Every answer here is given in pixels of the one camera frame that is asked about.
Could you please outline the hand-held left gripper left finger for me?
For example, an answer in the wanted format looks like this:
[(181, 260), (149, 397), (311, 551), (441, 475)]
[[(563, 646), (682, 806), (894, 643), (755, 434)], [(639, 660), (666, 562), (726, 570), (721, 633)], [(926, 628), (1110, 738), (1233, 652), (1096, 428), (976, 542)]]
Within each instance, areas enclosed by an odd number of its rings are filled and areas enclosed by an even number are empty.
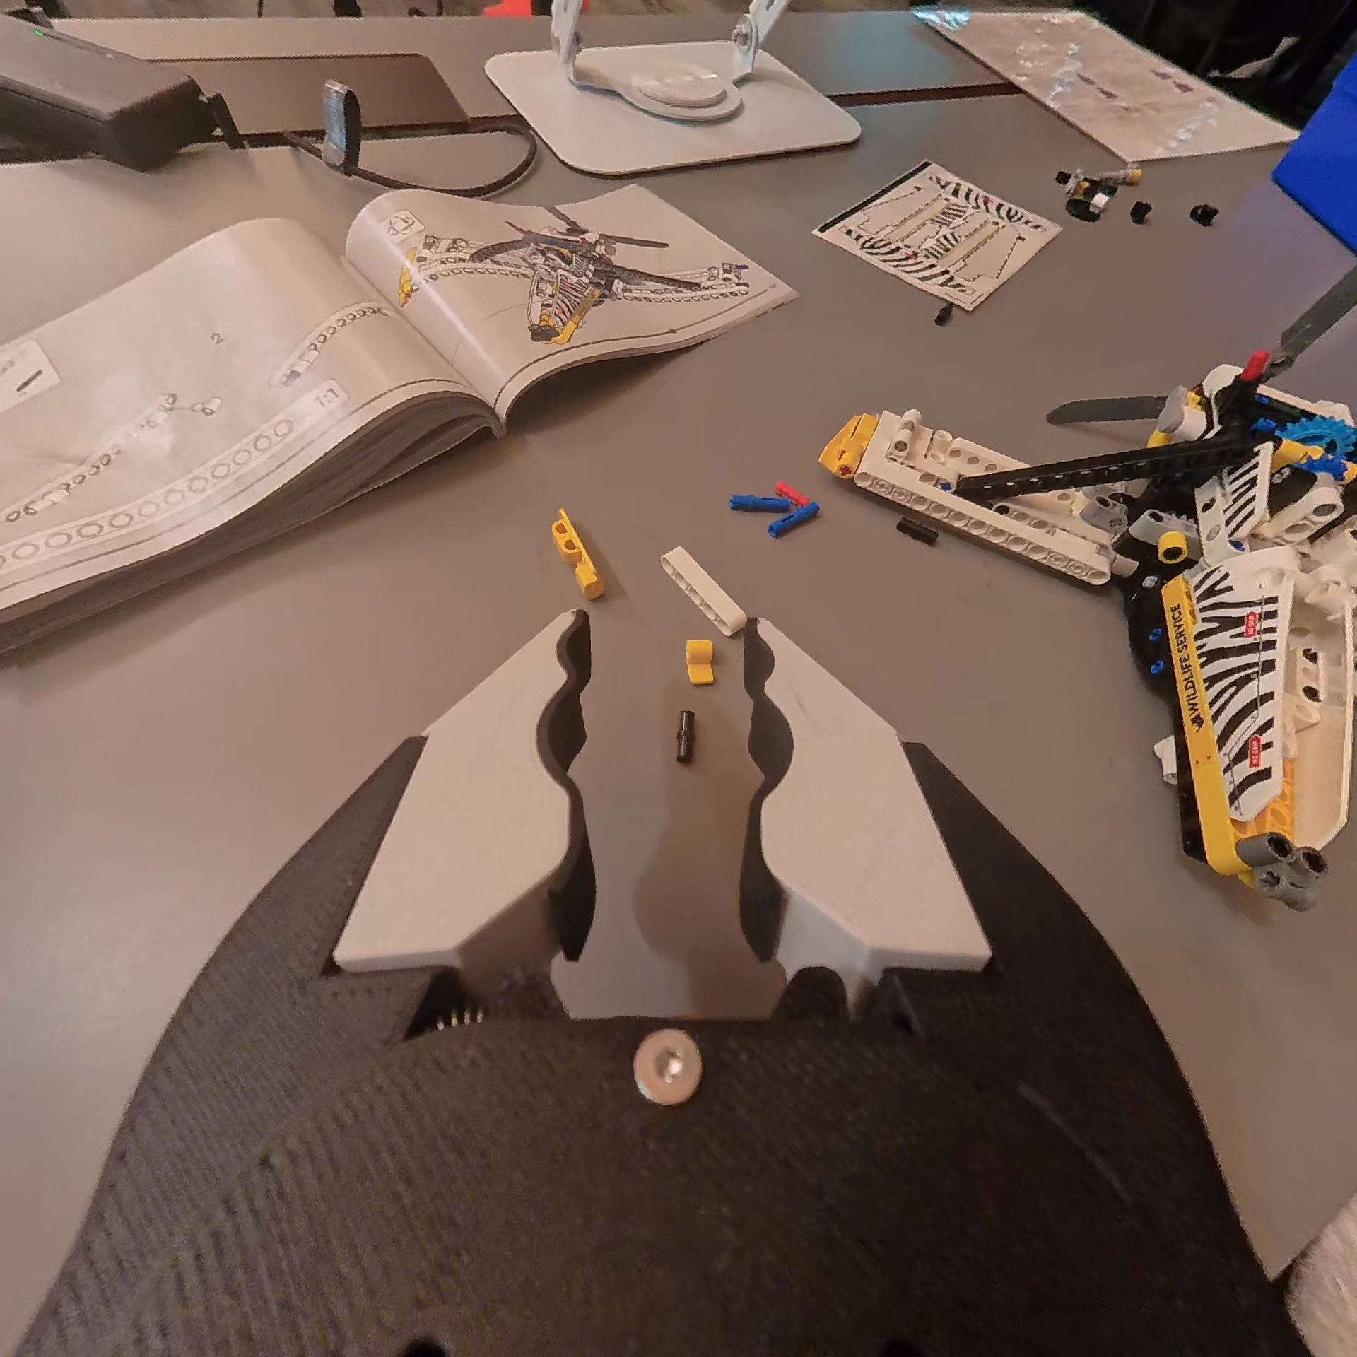
[(569, 609), (454, 702), (414, 770), (333, 950), (348, 974), (449, 967), (487, 1001), (577, 958), (595, 908), (584, 796), (590, 618)]

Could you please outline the yellow lego panel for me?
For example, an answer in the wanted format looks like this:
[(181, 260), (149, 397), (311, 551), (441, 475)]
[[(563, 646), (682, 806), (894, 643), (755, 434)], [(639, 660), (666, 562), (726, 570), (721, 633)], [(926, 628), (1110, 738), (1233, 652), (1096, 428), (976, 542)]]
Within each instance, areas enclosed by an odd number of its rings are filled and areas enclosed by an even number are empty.
[(572, 568), (574, 580), (584, 597), (587, 601), (601, 599), (606, 593), (606, 583), (566, 509), (558, 510), (553, 520), (551, 539), (561, 559)]

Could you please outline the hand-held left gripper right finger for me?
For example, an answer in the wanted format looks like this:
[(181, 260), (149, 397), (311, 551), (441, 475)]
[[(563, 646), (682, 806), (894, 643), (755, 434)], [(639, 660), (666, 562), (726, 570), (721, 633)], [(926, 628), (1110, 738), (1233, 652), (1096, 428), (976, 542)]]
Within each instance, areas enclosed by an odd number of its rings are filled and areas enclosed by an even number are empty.
[(858, 1008), (889, 971), (983, 972), (991, 941), (900, 735), (771, 620), (744, 630), (760, 772), (739, 914), (787, 979), (837, 975)]

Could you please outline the zebra striped lego helicopter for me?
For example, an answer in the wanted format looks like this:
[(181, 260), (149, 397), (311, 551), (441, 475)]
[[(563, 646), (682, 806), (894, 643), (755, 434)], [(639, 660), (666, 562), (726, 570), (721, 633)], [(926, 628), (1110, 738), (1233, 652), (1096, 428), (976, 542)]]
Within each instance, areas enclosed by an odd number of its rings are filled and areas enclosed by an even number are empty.
[(1293, 911), (1315, 906), (1348, 824), (1354, 743), (1354, 415), (1273, 379), (1354, 311), (1354, 269), (1272, 350), (1167, 395), (1068, 400), (1052, 425), (1155, 416), (1147, 449), (1239, 439), (1227, 462), (1146, 470), (1131, 526), (1159, 534), (1125, 589), (1128, 638), (1172, 693), (1157, 754), (1178, 791), (1181, 849)]

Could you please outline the zebra sticker sheet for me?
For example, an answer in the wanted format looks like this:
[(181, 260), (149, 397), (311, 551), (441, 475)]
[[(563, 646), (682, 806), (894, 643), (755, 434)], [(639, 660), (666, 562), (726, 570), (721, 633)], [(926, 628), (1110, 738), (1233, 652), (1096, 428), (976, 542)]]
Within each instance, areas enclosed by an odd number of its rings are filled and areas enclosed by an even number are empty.
[(975, 311), (1060, 232), (933, 158), (815, 229), (958, 311)]

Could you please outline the blue plastic bin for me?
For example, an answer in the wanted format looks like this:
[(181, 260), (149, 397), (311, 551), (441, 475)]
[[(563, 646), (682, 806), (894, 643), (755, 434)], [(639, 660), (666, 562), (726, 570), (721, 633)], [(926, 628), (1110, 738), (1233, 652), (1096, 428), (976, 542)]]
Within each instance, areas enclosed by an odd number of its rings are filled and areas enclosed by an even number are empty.
[(1356, 250), (1356, 93), (1340, 79), (1272, 172), (1273, 182)]

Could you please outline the white screen stand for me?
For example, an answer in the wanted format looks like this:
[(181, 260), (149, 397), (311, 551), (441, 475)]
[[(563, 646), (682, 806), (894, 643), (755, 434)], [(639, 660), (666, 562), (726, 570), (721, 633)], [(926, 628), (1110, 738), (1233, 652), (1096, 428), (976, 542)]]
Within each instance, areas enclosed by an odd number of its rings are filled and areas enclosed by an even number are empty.
[(750, 3), (729, 40), (585, 48), (584, 4), (551, 9), (551, 50), (485, 72), (569, 168), (634, 177), (857, 143), (860, 126), (769, 55), (787, 1)]

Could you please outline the white lego beam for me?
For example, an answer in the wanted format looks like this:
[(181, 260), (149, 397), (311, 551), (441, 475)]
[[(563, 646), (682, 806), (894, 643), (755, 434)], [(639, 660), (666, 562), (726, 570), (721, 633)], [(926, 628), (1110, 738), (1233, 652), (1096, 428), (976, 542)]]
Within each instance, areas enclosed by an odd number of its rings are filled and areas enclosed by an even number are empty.
[(661, 554), (660, 563), (721, 635), (731, 638), (745, 628), (747, 612), (685, 547)]

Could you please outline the black power adapter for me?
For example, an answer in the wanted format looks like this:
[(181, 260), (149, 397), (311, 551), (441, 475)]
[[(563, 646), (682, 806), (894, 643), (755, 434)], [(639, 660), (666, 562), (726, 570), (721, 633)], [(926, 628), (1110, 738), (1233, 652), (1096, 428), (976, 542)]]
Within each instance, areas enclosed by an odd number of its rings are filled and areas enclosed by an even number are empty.
[(189, 74), (4, 14), (2, 132), (15, 145), (146, 172), (210, 142), (217, 119)]

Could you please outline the clear plastic bag sheet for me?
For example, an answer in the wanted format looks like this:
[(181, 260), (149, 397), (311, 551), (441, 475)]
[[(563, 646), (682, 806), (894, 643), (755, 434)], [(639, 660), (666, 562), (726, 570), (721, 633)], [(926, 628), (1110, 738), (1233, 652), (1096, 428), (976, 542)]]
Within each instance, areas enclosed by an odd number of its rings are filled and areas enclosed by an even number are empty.
[(1130, 163), (1299, 139), (1083, 11), (931, 6), (913, 16)]

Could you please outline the lego instruction booklet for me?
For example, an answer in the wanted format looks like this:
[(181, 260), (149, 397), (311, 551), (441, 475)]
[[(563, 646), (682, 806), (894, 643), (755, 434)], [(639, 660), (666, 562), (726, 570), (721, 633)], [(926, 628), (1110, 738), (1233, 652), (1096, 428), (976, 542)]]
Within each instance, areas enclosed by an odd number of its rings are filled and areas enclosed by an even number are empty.
[(504, 433), (535, 384), (797, 292), (663, 197), (227, 226), (4, 347), (4, 660)]

